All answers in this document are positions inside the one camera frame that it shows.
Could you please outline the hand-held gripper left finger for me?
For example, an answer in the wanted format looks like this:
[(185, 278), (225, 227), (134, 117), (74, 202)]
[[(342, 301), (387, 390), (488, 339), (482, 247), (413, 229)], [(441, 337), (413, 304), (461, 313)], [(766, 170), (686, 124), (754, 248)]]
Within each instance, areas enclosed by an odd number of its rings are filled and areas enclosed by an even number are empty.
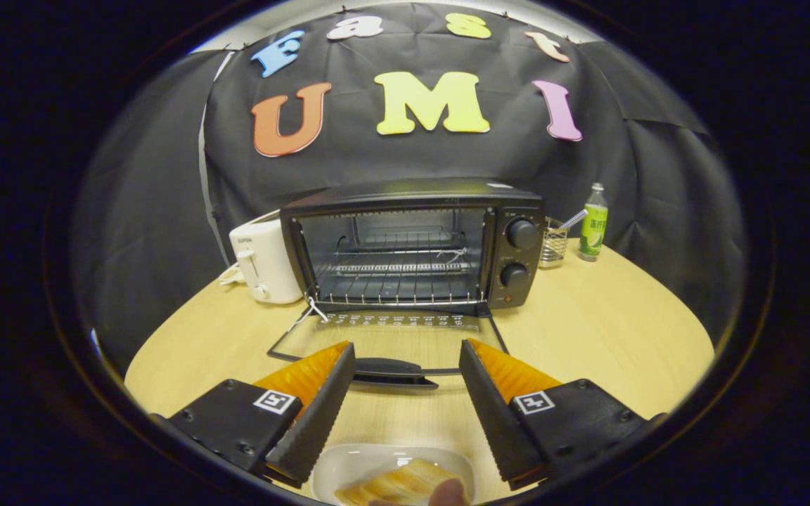
[(354, 369), (354, 345), (340, 342), (252, 384), (225, 379), (153, 419), (200, 454), (299, 488), (324, 449)]

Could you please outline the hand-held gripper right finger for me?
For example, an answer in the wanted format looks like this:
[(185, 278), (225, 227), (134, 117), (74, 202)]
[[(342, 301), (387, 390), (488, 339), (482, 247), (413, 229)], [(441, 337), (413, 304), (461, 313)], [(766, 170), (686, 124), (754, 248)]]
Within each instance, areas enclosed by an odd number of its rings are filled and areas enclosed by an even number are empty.
[(475, 339), (463, 340), (459, 368), (512, 490), (566, 483), (602, 467), (662, 419), (640, 416), (589, 379), (559, 382)]

